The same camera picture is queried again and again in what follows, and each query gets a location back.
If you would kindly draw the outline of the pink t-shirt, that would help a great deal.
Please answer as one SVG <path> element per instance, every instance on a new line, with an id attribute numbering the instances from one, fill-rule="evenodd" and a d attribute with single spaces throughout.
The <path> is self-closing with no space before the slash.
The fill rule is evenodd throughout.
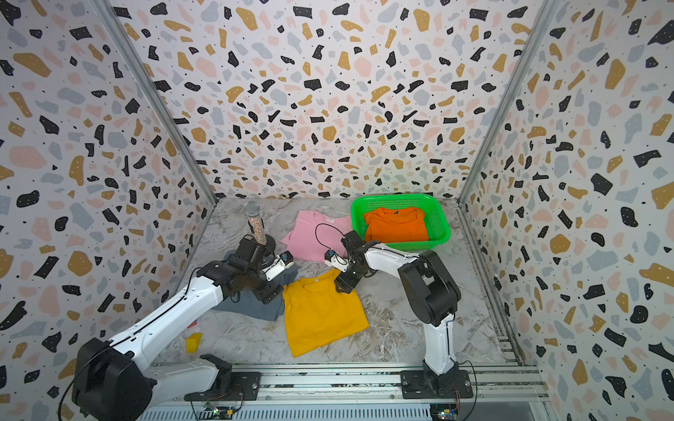
<path id="1" fill-rule="evenodd" d="M 301 210 L 282 243 L 297 260 L 323 262 L 329 249 L 346 258 L 342 236 L 351 230 L 351 217 L 332 218 L 315 210 Z"/>

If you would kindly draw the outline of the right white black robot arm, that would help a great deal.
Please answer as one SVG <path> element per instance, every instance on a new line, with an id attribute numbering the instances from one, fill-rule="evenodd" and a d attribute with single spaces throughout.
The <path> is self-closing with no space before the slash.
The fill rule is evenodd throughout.
<path id="1" fill-rule="evenodd" d="M 340 271 L 337 292 L 349 294 L 364 277 L 386 273 L 400 280 L 412 312 L 424 325 L 422 369 L 400 373 L 403 398 L 472 397 L 469 373 L 456 360 L 453 340 L 462 294 L 438 254 L 404 253 L 376 240 L 366 242 L 355 231 L 342 236 L 342 245 L 345 257 L 333 250 L 324 255 L 325 263 Z"/>

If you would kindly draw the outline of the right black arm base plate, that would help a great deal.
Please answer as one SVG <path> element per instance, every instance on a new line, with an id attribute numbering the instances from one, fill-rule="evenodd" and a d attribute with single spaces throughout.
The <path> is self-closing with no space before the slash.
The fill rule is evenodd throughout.
<path id="1" fill-rule="evenodd" d="M 470 399 L 474 390 L 466 370 L 450 370 L 437 375 L 432 370 L 405 370 L 400 373 L 404 399 Z"/>

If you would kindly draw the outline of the yellow t-shirt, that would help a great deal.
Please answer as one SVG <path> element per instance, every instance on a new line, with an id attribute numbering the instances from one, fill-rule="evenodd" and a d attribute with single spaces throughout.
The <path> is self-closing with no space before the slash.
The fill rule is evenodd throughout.
<path id="1" fill-rule="evenodd" d="M 337 291 L 340 273 L 334 268 L 284 288 L 284 322 L 295 358 L 369 328 L 358 294 Z"/>

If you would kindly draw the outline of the grey t-shirt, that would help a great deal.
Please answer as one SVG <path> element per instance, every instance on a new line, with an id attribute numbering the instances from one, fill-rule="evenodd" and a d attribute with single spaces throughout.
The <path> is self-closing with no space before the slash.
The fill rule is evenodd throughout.
<path id="1" fill-rule="evenodd" d="M 240 296 L 228 298 L 212 309 L 218 312 L 242 314 L 253 319 L 276 321 L 284 314 L 284 287 L 295 282 L 298 277 L 298 269 L 294 266 L 294 256 L 290 252 L 283 252 L 280 255 L 280 260 L 291 266 L 272 280 L 275 285 L 281 288 L 276 298 L 273 298 L 269 303 L 263 303 L 256 298 L 254 291 L 244 290 L 240 293 Z"/>

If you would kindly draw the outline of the orange t-shirt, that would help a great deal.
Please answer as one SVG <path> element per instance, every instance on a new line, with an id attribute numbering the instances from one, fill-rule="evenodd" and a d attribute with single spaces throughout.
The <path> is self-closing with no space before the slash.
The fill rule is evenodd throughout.
<path id="1" fill-rule="evenodd" d="M 428 241 L 426 213 L 417 207 L 391 210 L 378 208 L 366 213 L 365 240 L 377 240 L 386 244 Z"/>

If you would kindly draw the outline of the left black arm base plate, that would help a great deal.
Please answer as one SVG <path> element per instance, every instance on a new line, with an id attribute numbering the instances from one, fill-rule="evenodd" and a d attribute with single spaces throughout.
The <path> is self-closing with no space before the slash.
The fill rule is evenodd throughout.
<path id="1" fill-rule="evenodd" d="M 186 402 L 205 401 L 256 401 L 261 387 L 260 372 L 228 371 L 218 375 L 214 385 L 203 392 L 184 396 Z"/>

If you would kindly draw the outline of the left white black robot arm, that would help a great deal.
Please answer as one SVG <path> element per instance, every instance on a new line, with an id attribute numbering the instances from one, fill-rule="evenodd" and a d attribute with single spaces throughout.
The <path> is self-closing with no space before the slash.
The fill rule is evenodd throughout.
<path id="1" fill-rule="evenodd" d="M 224 261 L 198 268 L 188 284 L 150 315 L 108 340 L 94 338 L 77 354 L 72 401 L 97 420 L 136 420 L 148 408 L 176 398 L 228 397 L 255 393 L 234 385 L 231 363 L 212 354 L 196 361 L 154 368 L 156 357 L 193 322 L 244 290 L 267 305 L 283 292 L 276 281 L 294 263 L 291 253 L 275 254 L 275 243 L 244 237 Z"/>

